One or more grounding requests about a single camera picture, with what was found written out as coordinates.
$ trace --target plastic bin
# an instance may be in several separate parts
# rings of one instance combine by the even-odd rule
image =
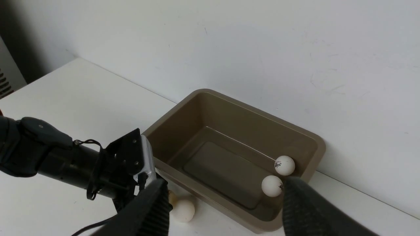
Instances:
[[[281,155],[309,181],[325,152],[316,134],[209,89],[191,93],[144,135],[163,177],[255,233],[282,226],[282,196],[261,182]]]

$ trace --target white wall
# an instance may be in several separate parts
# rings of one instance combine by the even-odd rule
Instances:
[[[319,134],[321,172],[420,218],[420,1],[11,3],[48,71],[80,56],[175,102],[215,89]]]

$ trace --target cable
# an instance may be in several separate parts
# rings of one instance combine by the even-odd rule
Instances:
[[[86,226],[86,227],[84,227],[84,228],[82,228],[82,229],[78,230],[77,232],[75,232],[75,233],[74,233],[74,234],[72,234],[71,236],[78,236],[78,235],[80,235],[81,233],[83,233],[83,232],[85,232],[85,231],[88,231],[89,229],[93,229],[93,228],[96,228],[96,227],[102,226],[102,225],[104,225],[104,224],[108,223],[109,221],[111,221],[113,217],[114,217],[114,216],[111,216],[111,217],[109,217],[109,218],[108,218],[108,219],[106,219],[106,220],[103,220],[103,221],[100,221],[100,222],[98,222],[98,223],[95,223],[95,224],[91,224],[91,225],[89,225],[89,226]]]

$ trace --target white table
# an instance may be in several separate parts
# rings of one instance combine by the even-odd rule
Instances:
[[[142,131],[175,103],[83,59],[61,67],[0,100],[5,116],[43,119],[74,139],[109,142],[139,127]],[[417,235],[420,221],[364,193],[316,172],[310,185],[345,213],[380,235]],[[170,188],[187,194],[173,184]],[[83,189],[37,175],[0,173],[0,235],[71,235],[115,214],[111,199],[86,199]],[[253,235],[197,201],[188,224],[171,221],[170,235]],[[265,235],[284,235],[282,229]]]

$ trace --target white ball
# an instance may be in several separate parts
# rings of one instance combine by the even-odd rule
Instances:
[[[283,191],[283,182],[277,176],[267,176],[262,180],[261,189],[269,197],[277,197]]]
[[[179,200],[171,211],[174,218],[183,223],[189,222],[195,213],[194,204],[188,200]]]
[[[274,163],[274,168],[280,175],[288,176],[293,173],[295,163],[289,156],[280,156]]]

